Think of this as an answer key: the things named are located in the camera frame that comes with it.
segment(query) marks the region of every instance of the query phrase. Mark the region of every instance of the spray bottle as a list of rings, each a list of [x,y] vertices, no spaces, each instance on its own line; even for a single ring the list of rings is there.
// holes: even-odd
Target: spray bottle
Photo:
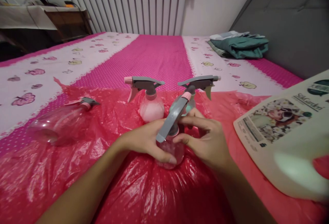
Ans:
[[[195,87],[190,86],[187,92],[179,97],[176,103],[171,105],[169,115],[156,137],[157,146],[175,156],[177,160],[176,165],[180,164],[184,158],[184,144],[173,143],[172,140],[179,133],[178,119],[186,112],[186,106],[191,99],[191,92],[193,91],[195,91]],[[157,164],[165,169],[173,169],[176,166],[159,161],[157,161]]]
[[[62,145],[75,141],[75,135],[89,127],[86,113],[98,102],[84,97],[80,100],[50,111],[35,120],[27,132],[39,142]]]
[[[191,79],[188,79],[184,82],[177,83],[179,86],[184,86],[185,92],[187,91],[187,88],[190,86],[194,86],[195,89],[201,89],[206,92],[207,97],[209,100],[211,100],[211,88],[214,87],[214,82],[220,80],[220,76],[213,76],[213,75],[207,75],[207,76],[197,76]],[[195,107],[195,90],[191,92],[191,100],[188,102],[186,107],[186,113],[189,113],[194,107]]]
[[[139,108],[139,114],[144,122],[163,118],[165,106],[162,99],[157,97],[157,91],[155,89],[164,85],[165,82],[144,76],[128,76],[124,78],[124,83],[131,85],[128,102],[132,101],[140,90],[145,89],[145,97]]]

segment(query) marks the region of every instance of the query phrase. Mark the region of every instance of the radiator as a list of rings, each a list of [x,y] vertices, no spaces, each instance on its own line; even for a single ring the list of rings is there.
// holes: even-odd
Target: radiator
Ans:
[[[93,33],[180,35],[185,0],[68,0],[88,10]]]

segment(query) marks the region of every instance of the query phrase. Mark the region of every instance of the red plastic sheet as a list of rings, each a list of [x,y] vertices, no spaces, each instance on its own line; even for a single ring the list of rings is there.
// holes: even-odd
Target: red plastic sheet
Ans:
[[[79,142],[62,147],[33,142],[0,158],[0,223],[34,223],[42,213],[121,134],[143,125],[138,114],[144,93],[126,103],[129,90],[92,89],[62,85],[73,101],[91,97],[90,128]],[[158,92],[166,114],[180,92]],[[223,123],[230,152],[259,197],[279,223],[311,223],[323,208],[311,201],[289,198],[276,190],[252,162],[232,122],[264,98],[237,92],[196,95],[197,108]],[[186,133],[198,136],[196,129]],[[96,223],[233,223],[228,201],[208,168],[186,148],[183,162],[165,170],[145,154],[132,152],[124,161],[101,203]]]

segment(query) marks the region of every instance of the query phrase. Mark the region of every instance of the clear plastic bottle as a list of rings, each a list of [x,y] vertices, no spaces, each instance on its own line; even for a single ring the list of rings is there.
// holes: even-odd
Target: clear plastic bottle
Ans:
[[[146,123],[162,119],[165,114],[165,106],[162,99],[157,97],[156,93],[153,95],[145,94],[139,108],[139,114]]]
[[[181,164],[181,162],[183,161],[184,158],[184,154],[185,154],[185,148],[184,148],[184,144],[179,142],[179,143],[174,143],[172,140],[175,136],[167,136],[166,140],[162,143],[157,142],[157,146],[162,149],[165,152],[168,152],[170,154],[172,154],[176,160],[177,160],[177,164],[171,164],[171,163],[162,163],[159,161],[156,161],[157,164],[160,167],[163,167],[165,169],[173,169],[175,168],[177,165]]]
[[[28,134],[39,142],[63,145],[76,141],[77,136],[88,128],[88,110],[91,105],[63,106],[35,120],[27,128]]]

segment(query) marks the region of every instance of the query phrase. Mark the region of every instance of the white cloth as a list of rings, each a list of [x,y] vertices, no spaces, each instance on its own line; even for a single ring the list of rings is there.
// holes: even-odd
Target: white cloth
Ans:
[[[35,117],[62,93],[54,77],[65,85],[73,84],[137,37],[108,32],[0,67],[0,139]]]
[[[237,31],[233,30],[233,31],[229,31],[229,32],[221,33],[221,34],[211,35],[210,39],[211,40],[224,40],[227,38],[242,37],[242,36],[245,36],[248,34],[249,34],[249,32],[239,33]]]
[[[79,11],[79,8],[53,7],[41,5],[0,6],[0,28],[31,28],[42,30],[57,30],[45,14],[57,11]]]
[[[251,95],[277,95],[284,89],[255,68],[248,60],[218,56],[207,43],[209,37],[183,36],[186,53],[194,76],[218,75],[211,91],[233,91]]]

